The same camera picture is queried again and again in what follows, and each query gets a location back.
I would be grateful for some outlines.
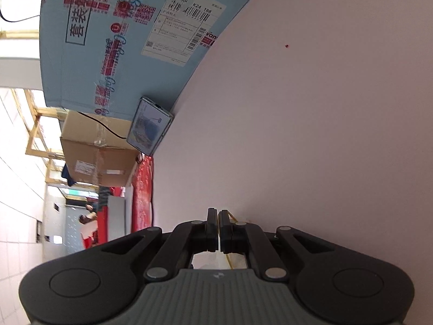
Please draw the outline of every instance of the cardboard box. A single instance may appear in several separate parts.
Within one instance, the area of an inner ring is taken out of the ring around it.
[[[90,115],[121,137],[128,135],[130,121]],[[69,174],[75,181],[107,187],[123,187],[139,151],[101,124],[70,111],[60,137]]]
[[[146,96],[170,110],[247,2],[42,0],[40,62],[47,106],[132,120]]]

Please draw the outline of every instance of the black cable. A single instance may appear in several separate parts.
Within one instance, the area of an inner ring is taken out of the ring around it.
[[[26,21],[27,19],[31,19],[31,18],[39,17],[39,16],[40,16],[40,15],[36,15],[36,16],[32,16],[32,17],[27,17],[27,18],[25,18],[25,19],[20,19],[20,20],[18,20],[18,21],[10,21],[10,20],[6,19],[5,17],[3,17],[3,14],[1,13],[1,10],[0,10],[0,18],[3,19],[3,20],[6,21],[6,22],[9,22],[9,23],[22,22],[22,21]]]
[[[87,118],[90,118],[90,119],[92,119],[92,120],[98,122],[98,123],[99,123],[101,126],[103,126],[107,131],[109,131],[110,133],[113,133],[117,138],[120,138],[120,139],[126,139],[126,137],[121,137],[120,135],[114,133],[114,132],[113,132],[110,128],[108,128],[105,124],[103,124],[101,121],[99,121],[99,120],[93,118],[92,116],[86,115],[85,113],[82,113],[82,112],[79,112],[79,111],[78,111],[78,113],[79,113],[80,115],[83,115],[83,116],[85,116],[85,117],[87,117]]]
[[[9,19],[6,19],[6,18],[3,16],[3,14],[1,13],[1,10],[0,10],[0,18],[3,19],[4,21],[8,22],[8,23],[17,23],[17,22],[22,22],[22,21],[26,21],[27,19],[31,19],[31,18],[39,17],[39,16],[40,16],[40,15],[36,15],[36,16],[32,16],[32,17],[27,17],[27,18],[24,18],[24,19],[20,19],[19,21],[10,21]]]

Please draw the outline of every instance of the shipping label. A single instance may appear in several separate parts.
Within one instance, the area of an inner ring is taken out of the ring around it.
[[[184,66],[225,8],[215,0],[166,0],[141,54]]]
[[[95,167],[95,165],[89,164],[88,162],[77,160],[74,170],[75,172],[88,174],[90,176],[95,170]]]

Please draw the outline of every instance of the blue cardboard box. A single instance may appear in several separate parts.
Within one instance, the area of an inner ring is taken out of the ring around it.
[[[247,2],[42,0],[47,106],[132,120],[146,96],[170,110],[208,48]]]

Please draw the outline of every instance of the brown cardboard box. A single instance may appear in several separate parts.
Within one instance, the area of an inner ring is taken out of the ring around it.
[[[89,115],[121,137],[128,135],[130,121]],[[117,138],[96,121],[69,111],[60,137],[68,171],[78,182],[123,187],[139,151]]]

